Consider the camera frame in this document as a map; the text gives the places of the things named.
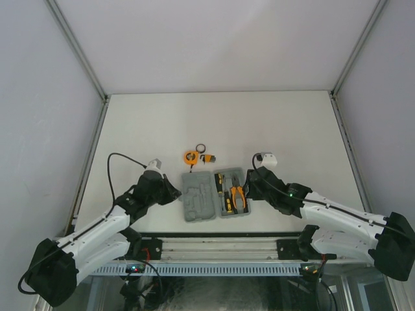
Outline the orange black pliers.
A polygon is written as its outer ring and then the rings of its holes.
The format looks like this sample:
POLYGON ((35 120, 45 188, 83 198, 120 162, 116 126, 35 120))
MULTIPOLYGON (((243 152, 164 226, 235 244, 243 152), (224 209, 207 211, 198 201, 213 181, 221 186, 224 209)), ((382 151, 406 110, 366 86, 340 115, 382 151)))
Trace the orange black pliers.
POLYGON ((231 177, 232 187, 231 200, 235 214, 246 212, 246 198, 242 186, 239 183, 239 178, 236 175, 231 177))

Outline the short yellow black screwdriver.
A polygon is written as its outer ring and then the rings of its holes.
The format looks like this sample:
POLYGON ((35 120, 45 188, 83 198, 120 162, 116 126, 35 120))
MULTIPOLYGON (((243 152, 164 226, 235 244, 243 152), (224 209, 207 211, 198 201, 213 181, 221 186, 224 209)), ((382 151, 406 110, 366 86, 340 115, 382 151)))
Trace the short yellow black screwdriver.
POLYGON ((224 204, 227 213, 233 212, 233 205, 231 202, 230 194, 228 191, 224 191, 224 204))

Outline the grey plastic tool case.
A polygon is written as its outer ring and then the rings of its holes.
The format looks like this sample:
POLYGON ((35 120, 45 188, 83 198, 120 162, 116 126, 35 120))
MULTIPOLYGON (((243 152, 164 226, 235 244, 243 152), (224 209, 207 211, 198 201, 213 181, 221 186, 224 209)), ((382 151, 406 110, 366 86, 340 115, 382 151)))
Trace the grey plastic tool case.
POLYGON ((247 216, 251 213, 250 204, 246 199, 246 212, 235 214, 226 211, 222 213, 220 200, 215 185, 215 173, 222 175, 223 193, 228 191, 231 198, 231 177, 236 175, 243 187, 245 181, 244 172, 241 167, 225 168, 214 172, 202 171, 182 174, 182 202, 184 207, 184 218, 186 222, 201 222, 213 220, 216 217, 223 219, 247 216))

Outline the long black yellow screwdriver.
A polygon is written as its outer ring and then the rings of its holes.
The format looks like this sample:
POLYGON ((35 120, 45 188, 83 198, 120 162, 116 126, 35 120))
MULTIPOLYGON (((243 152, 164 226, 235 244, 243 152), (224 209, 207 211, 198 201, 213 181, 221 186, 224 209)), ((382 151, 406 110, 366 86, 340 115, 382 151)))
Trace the long black yellow screwdriver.
POLYGON ((222 175, 220 173, 215 173, 215 185, 217 189, 217 193, 220 200, 220 208, 222 213, 226 211, 225 204, 224 204, 224 193, 223 193, 223 184, 222 184, 222 175))

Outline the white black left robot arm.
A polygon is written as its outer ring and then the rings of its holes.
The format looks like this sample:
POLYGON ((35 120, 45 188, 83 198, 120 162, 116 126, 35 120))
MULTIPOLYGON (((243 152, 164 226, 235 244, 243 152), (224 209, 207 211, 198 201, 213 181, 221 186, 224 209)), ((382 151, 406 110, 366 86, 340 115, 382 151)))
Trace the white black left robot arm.
POLYGON ((142 251, 141 236, 132 224, 153 205, 167 205, 181 194, 165 174, 144 171, 138 182, 92 223, 59 240, 41 241, 21 282, 52 307, 60 306, 88 275, 109 261, 123 256, 137 258, 142 251))

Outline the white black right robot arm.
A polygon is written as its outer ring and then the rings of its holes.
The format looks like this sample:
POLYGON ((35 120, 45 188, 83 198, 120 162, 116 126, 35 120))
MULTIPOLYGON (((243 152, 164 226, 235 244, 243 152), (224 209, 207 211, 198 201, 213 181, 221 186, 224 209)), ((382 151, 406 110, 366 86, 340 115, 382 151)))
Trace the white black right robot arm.
POLYGON ((414 264, 414 230, 401 214, 357 211, 333 202, 311 188, 284 183, 265 167, 248 170, 246 197, 265 201, 286 216, 306 222, 298 238, 299 254, 359 259, 397 281, 407 281, 414 264))

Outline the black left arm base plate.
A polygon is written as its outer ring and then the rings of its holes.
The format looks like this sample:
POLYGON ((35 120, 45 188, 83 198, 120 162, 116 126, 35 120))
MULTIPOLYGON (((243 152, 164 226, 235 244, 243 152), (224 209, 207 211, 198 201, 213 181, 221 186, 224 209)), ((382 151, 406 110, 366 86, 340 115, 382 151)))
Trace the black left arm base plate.
POLYGON ((124 256, 128 260, 160 260, 163 249, 163 241, 158 238, 143 239, 130 245, 124 256))

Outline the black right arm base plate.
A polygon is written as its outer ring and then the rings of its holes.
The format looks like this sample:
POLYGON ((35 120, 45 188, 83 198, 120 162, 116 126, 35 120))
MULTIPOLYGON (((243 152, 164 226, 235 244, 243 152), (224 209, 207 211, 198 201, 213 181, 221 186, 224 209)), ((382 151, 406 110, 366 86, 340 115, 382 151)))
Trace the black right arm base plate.
POLYGON ((276 247, 279 260, 335 260, 337 255, 334 253, 324 253, 317 250, 312 244, 299 244, 296 239, 278 239, 276 247))

